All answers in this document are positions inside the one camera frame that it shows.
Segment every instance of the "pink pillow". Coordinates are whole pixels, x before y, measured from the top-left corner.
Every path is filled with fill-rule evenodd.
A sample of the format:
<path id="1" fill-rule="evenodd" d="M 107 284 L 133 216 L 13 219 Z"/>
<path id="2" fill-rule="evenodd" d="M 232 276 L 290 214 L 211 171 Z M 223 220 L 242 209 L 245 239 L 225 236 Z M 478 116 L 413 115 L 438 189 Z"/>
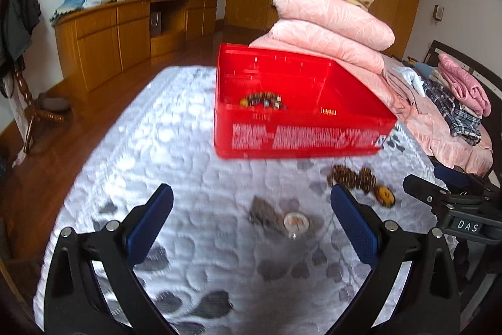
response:
<path id="1" fill-rule="evenodd" d="M 383 58 L 380 53 L 314 23 L 280 20 L 270 30 L 269 37 L 339 58 L 376 74 L 382 73 L 383 70 Z"/>
<path id="2" fill-rule="evenodd" d="M 342 0 L 274 0 L 281 19 L 315 23 L 374 50 L 396 40 L 392 29 L 370 13 Z"/>

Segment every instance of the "hanging clothes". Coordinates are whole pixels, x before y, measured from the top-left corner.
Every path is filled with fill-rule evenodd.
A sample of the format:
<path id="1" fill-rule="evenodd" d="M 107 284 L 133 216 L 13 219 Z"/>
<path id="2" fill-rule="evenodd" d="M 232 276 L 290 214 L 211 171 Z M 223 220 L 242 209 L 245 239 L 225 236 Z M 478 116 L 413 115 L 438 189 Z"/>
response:
<path id="1" fill-rule="evenodd" d="M 0 10 L 0 78 L 31 46 L 34 27 L 40 22 L 38 0 L 2 0 Z"/>

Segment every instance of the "pink folded blanket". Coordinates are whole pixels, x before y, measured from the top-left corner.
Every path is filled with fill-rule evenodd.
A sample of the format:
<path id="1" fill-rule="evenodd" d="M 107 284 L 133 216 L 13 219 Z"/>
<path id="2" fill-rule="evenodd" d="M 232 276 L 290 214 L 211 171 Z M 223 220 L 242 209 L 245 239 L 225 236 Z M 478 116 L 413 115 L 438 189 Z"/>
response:
<path id="1" fill-rule="evenodd" d="M 268 36 L 277 41 L 339 58 L 375 74 L 380 74 L 383 70 L 383 58 L 377 51 L 304 20 L 281 19 Z"/>
<path id="2" fill-rule="evenodd" d="M 315 23 L 374 50 L 392 46 L 392 29 L 373 15 L 342 0 L 274 0 L 281 19 Z"/>
<path id="3" fill-rule="evenodd" d="M 476 115 L 487 117 L 491 104 L 483 86 L 473 75 L 461 68 L 449 55 L 439 55 L 439 71 L 450 84 L 455 98 L 472 109 Z"/>

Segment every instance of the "dark headboard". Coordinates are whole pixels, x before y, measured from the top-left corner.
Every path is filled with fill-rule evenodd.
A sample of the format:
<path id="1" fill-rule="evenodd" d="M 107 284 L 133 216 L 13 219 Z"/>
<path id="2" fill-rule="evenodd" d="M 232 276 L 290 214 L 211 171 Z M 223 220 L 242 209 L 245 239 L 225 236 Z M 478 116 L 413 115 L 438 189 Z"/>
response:
<path id="1" fill-rule="evenodd" d="M 494 150 L 493 170 L 498 180 L 502 182 L 502 78 L 473 58 L 438 41 L 432 42 L 425 63 L 437 67 L 440 52 L 445 52 L 462 62 L 465 70 L 476 77 L 486 91 L 491 103 L 491 114 L 483 118 L 481 123 L 490 135 Z"/>

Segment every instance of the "wooden drawer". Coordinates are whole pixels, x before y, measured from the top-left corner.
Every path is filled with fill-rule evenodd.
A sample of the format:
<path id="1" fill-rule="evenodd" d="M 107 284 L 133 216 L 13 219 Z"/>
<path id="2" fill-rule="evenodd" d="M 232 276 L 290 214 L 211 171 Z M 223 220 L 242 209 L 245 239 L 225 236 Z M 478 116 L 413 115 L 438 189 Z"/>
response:
<path id="1" fill-rule="evenodd" d="M 205 0 L 188 0 L 187 9 L 202 9 Z"/>
<path id="2" fill-rule="evenodd" d="M 186 32 L 167 32 L 150 39 L 152 57 L 162 56 L 166 53 L 180 50 L 185 45 Z"/>
<path id="3" fill-rule="evenodd" d="M 81 38 L 77 47 L 87 91 L 94 90 L 122 71 L 116 26 Z"/>
<path id="4" fill-rule="evenodd" d="M 141 19 L 150 15 L 150 2 L 142 1 L 130 3 L 117 8 L 117 22 L 119 24 Z"/>
<path id="5" fill-rule="evenodd" d="M 218 0 L 206 0 L 205 8 L 215 8 L 218 6 Z"/>
<path id="6" fill-rule="evenodd" d="M 117 25 L 117 8 L 109 8 L 97 12 L 88 13 L 77 19 L 77 38 L 81 38 L 99 30 Z"/>

